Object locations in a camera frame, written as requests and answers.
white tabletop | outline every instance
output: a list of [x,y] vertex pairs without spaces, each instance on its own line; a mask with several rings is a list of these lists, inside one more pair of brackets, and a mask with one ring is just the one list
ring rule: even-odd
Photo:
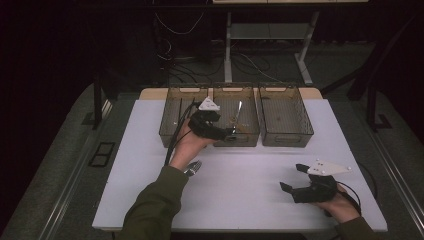
[[[359,195],[363,216],[372,229],[387,231],[387,223],[349,149],[327,100],[304,100],[315,134],[306,148],[218,148],[208,146],[195,160],[199,172],[184,189],[175,231],[307,232],[333,228],[332,218],[309,204],[296,204],[279,182],[294,188],[309,186],[295,164],[316,159],[350,166],[335,175]],[[163,166],[166,149],[159,137],[164,100],[136,101],[107,181],[93,227],[122,228],[126,212]]]

green sleeve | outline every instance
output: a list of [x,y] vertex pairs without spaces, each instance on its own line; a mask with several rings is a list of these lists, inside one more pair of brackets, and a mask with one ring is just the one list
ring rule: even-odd
[[181,209],[181,195],[187,181],[188,177],[180,170],[163,167],[158,179],[138,195],[117,239],[169,239],[172,219]]
[[377,240],[380,239],[363,217],[336,226],[343,240]]

black cable wire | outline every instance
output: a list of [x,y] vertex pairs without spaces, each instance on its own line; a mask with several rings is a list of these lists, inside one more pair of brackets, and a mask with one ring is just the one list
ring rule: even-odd
[[368,168],[366,168],[362,163],[360,163],[360,162],[356,162],[356,163],[358,163],[358,165],[361,167],[361,168],[363,168],[367,173],[368,173],[368,175],[370,176],[370,178],[371,178],[371,182],[372,182],[372,185],[373,185],[373,188],[374,188],[374,192],[373,192],[373,196],[374,196],[374,199],[377,199],[377,197],[378,197],[378,189],[377,189],[377,181],[375,180],[375,178],[374,178],[374,176],[371,174],[371,172],[370,172],[370,170],[368,170]]
[[193,75],[201,76],[201,77],[206,77],[206,76],[211,76],[211,75],[214,75],[214,74],[218,73],[219,72],[219,69],[221,69],[223,63],[224,63],[224,60],[222,59],[222,61],[220,61],[220,63],[219,63],[218,68],[216,70],[214,70],[213,72],[211,72],[211,73],[196,73],[193,70],[191,70],[191,69],[189,69],[187,67],[182,66],[181,64],[177,64],[175,66],[176,67],[178,66],[178,67],[184,68],[184,69],[190,71]]
[[180,73],[184,73],[185,75],[189,76],[191,78],[191,80],[193,80],[193,82],[198,83],[197,80],[188,72],[184,72],[182,70],[176,69],[176,68],[170,68],[174,71],[180,72]]
[[188,113],[190,112],[191,108],[193,106],[195,106],[197,103],[193,102],[186,108],[186,110],[184,111],[183,115],[181,116],[181,118],[178,120],[178,125],[177,128],[175,129],[174,134],[172,135],[171,141],[169,142],[169,146],[168,146],[168,151],[166,153],[166,157],[165,157],[165,166],[169,165],[169,161],[171,160],[171,155],[172,152],[174,151],[175,145],[177,143],[177,137],[178,137],[178,133],[181,130],[181,127],[183,126],[184,120],[186,119]]
[[358,199],[358,206],[359,206],[359,209],[361,208],[361,199],[359,198],[359,196],[358,196],[358,194],[355,192],[355,190],[353,190],[351,187],[349,187],[347,184],[345,184],[345,183],[342,183],[342,182],[339,182],[339,181],[337,181],[337,183],[338,184],[341,184],[341,185],[343,185],[343,186],[345,186],[345,187],[347,187],[347,188],[349,188],[352,192],[353,192],[353,194],[355,194],[355,196],[356,196],[356,198]]
[[173,77],[175,77],[175,78],[177,78],[178,80],[180,80],[180,82],[186,83],[186,81],[184,81],[182,78],[178,77],[177,75],[175,75],[173,73],[170,73],[170,72],[168,72],[168,74],[171,75],[171,76],[173,76]]
[[[248,57],[247,55],[245,55],[243,53],[238,53],[238,52],[233,52],[233,53],[242,56],[243,57],[242,59],[250,59],[250,61],[253,62],[253,60],[250,57]],[[258,66],[257,63],[255,63],[255,65],[256,65],[256,67],[255,67],[255,66],[252,65],[252,62],[250,62],[249,60],[247,60],[247,63],[243,63],[242,61],[240,61],[240,64],[242,64],[242,65],[244,65],[244,66],[246,66],[248,68],[254,69],[256,71],[259,70],[259,71],[262,71],[262,72],[268,71],[269,69],[271,69],[271,64],[269,63],[268,60],[266,60],[264,57],[260,57],[260,59],[262,59],[262,61],[264,61],[266,63],[267,67],[265,67],[265,68],[259,68],[259,66]]]

dark background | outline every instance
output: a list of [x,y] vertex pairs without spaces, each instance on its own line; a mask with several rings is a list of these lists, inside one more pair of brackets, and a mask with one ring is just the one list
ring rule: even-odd
[[[376,81],[424,142],[424,79],[420,71],[424,16],[422,12],[417,14],[420,8],[411,7],[413,1],[403,1],[402,5],[398,1],[382,2],[381,6],[374,1],[376,5],[360,9],[323,10],[314,40],[340,44],[368,41],[384,46],[416,14],[378,70]],[[185,22],[193,21],[190,16],[162,15],[177,29],[184,29]],[[248,21],[252,16],[247,11],[237,18]],[[297,14],[288,16],[293,20],[301,18]],[[225,37],[223,22],[225,13],[208,12],[190,37],[171,39],[207,61],[210,39]],[[161,34],[165,34],[163,29],[149,12],[84,14],[70,0],[0,0],[1,113],[5,120],[1,130],[0,232],[73,103],[92,83],[94,72],[100,73],[109,98],[116,98],[123,91],[163,86],[163,65],[156,56],[164,48]]]

